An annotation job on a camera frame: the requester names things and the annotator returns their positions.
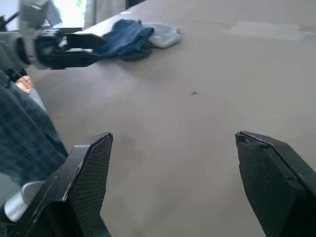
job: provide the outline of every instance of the person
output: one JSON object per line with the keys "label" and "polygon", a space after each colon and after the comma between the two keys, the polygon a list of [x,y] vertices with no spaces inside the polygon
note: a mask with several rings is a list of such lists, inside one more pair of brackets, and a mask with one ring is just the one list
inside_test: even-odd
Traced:
{"label": "person", "polygon": [[46,180],[68,153],[44,111],[0,70],[0,172],[22,187]]}

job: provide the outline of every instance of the gray robot arm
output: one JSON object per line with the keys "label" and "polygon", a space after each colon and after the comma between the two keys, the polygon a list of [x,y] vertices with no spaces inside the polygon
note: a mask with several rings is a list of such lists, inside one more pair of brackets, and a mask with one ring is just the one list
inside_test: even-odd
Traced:
{"label": "gray robot arm", "polygon": [[20,0],[19,31],[0,32],[0,70],[26,68],[64,69],[86,67],[102,59],[85,49],[106,42],[93,34],[62,34],[59,29],[41,29],[48,0]]}

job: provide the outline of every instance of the plaid shirt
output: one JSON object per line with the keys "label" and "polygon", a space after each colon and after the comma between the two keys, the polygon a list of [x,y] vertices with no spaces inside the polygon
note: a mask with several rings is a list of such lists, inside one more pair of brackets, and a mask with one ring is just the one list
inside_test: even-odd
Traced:
{"label": "plaid shirt", "polygon": [[67,151],[48,114],[0,71],[0,172],[19,186],[45,180]]}

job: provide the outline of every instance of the blue cloth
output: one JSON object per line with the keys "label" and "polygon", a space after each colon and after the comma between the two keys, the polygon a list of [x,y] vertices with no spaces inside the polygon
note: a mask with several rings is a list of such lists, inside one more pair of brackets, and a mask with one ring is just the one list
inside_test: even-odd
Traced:
{"label": "blue cloth", "polygon": [[23,186],[46,180],[68,154],[48,114],[0,71],[0,172]]}
{"label": "blue cloth", "polygon": [[147,47],[147,39],[154,33],[152,27],[144,28],[140,20],[121,19],[114,23],[112,30],[102,36],[107,42],[94,49],[104,58],[115,58],[141,52]]}
{"label": "blue cloth", "polygon": [[152,53],[151,49],[149,47],[144,47],[142,50],[138,52],[134,52],[132,54],[123,55],[119,58],[124,61],[136,61],[143,58],[148,57]]}

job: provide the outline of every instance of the black mesh texture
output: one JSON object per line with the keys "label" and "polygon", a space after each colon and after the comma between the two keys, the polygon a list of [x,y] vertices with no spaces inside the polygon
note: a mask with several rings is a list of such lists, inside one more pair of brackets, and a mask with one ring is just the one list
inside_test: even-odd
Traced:
{"label": "black mesh texture", "polygon": [[237,142],[246,196],[268,237],[299,236],[307,191],[276,152]]}
{"label": "black mesh texture", "polygon": [[0,223],[0,237],[7,237],[8,236],[8,231],[6,228],[6,225],[3,223]]}
{"label": "black mesh texture", "polygon": [[106,137],[87,155],[67,204],[76,215],[84,237],[92,237],[105,195],[112,138]]}

